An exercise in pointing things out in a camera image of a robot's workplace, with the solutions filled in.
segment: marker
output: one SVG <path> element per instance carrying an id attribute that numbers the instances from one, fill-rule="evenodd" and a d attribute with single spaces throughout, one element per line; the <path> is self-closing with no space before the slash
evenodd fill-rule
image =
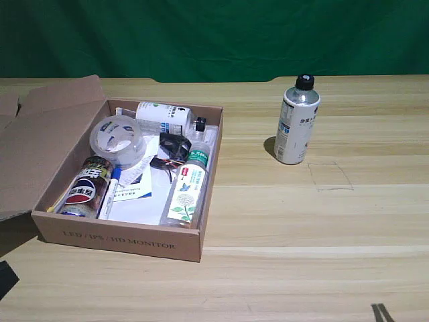
<path id="1" fill-rule="evenodd" d="M 110 180 L 109 189 L 107 189 L 103 206 L 100 210 L 99 219 L 107 220 L 110 210 L 112 209 L 113 199 L 115 198 L 116 188 L 118 187 L 119 178 L 121 177 L 121 168 L 113 169 L 112 179 Z"/>

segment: cardboard box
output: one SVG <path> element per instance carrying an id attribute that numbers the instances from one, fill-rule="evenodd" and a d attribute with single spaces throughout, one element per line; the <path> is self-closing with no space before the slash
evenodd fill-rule
<path id="1" fill-rule="evenodd" d="M 200 223 L 197 229 L 185 229 L 45 212 L 91 155 L 93 126 L 116 107 L 136 110 L 138 101 L 106 100 L 95 75 L 32 90 L 16 118 L 15 99 L 8 96 L 8 106 L 0 104 L 0 218 L 31 211 L 50 243 L 199 262 L 221 144 L 222 107 L 180 104 L 219 126 Z"/>

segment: green backdrop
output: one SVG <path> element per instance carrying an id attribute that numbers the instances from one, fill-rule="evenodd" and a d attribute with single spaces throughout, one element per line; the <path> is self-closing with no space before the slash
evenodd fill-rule
<path id="1" fill-rule="evenodd" d="M 0 77 L 429 74 L 429 0 L 0 0 Z"/>

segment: white bottle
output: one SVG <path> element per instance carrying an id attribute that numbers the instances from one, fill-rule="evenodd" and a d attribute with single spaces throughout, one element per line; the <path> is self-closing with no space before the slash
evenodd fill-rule
<path id="1" fill-rule="evenodd" d="M 274 144 L 275 157 L 282 163 L 298 164 L 305 157 L 320 104 L 313 86 L 314 77 L 302 74 L 296 79 L 295 87 L 284 93 Z"/>
<path id="2" fill-rule="evenodd" d="M 143 131 L 154 131 L 186 136 L 192 131 L 195 115 L 187 107 L 141 102 L 135 119 Z"/>
<path id="3" fill-rule="evenodd" d="M 207 186 L 210 146 L 192 143 L 188 160 L 177 169 L 160 225 L 197 228 Z"/>

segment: tape roll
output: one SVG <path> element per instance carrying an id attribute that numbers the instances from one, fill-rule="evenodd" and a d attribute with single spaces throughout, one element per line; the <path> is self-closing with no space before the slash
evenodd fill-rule
<path id="1" fill-rule="evenodd" d="M 89 142 L 98 156 L 122 170 L 136 165 L 146 151 L 139 124 L 124 115 L 110 116 L 96 124 Z"/>

